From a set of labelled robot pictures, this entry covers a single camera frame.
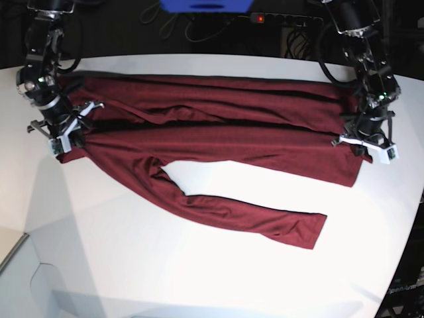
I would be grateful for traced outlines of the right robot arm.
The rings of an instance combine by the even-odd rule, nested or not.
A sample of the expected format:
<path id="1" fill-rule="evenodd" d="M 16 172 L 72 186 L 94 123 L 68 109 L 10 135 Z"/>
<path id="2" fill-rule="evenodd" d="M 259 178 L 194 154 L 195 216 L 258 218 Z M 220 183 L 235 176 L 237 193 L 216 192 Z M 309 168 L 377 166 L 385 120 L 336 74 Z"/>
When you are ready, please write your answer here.
<path id="1" fill-rule="evenodd" d="M 76 79 L 66 86 L 59 82 L 60 76 L 70 74 L 78 67 L 82 57 L 79 51 L 70 67 L 60 65 L 64 17 L 71 15 L 77 4 L 77 1 L 27 3 L 35 17 L 25 34 L 25 64 L 16 75 L 18 92 L 43 116 L 41 121 L 31 121 L 26 131 L 43 134 L 55 155 L 84 146 L 82 130 L 91 127 L 87 114 L 102 106 L 101 102 L 94 101 L 80 106 L 71 104 L 68 96 L 83 86 L 83 79 Z"/>

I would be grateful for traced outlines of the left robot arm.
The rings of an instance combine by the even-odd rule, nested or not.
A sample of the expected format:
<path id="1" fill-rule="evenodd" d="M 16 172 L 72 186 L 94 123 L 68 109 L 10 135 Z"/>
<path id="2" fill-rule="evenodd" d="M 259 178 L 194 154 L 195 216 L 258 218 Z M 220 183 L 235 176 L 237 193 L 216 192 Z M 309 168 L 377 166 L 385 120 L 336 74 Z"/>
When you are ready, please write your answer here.
<path id="1" fill-rule="evenodd" d="M 389 164 L 399 156 L 392 140 L 394 112 L 389 106 L 401 89 L 389 65 L 384 43 L 378 30 L 380 16 L 373 1 L 323 1 L 331 22 L 325 25 L 315 42 L 315 54 L 326 77 L 335 85 L 351 88 L 358 105 L 342 113 L 344 131 L 333 146 L 347 143 L 357 156 L 375 151 L 382 163 Z M 321 41 L 329 30 L 335 30 L 343 42 L 343 53 L 354 68 L 356 78 L 339 81 L 326 67 Z"/>

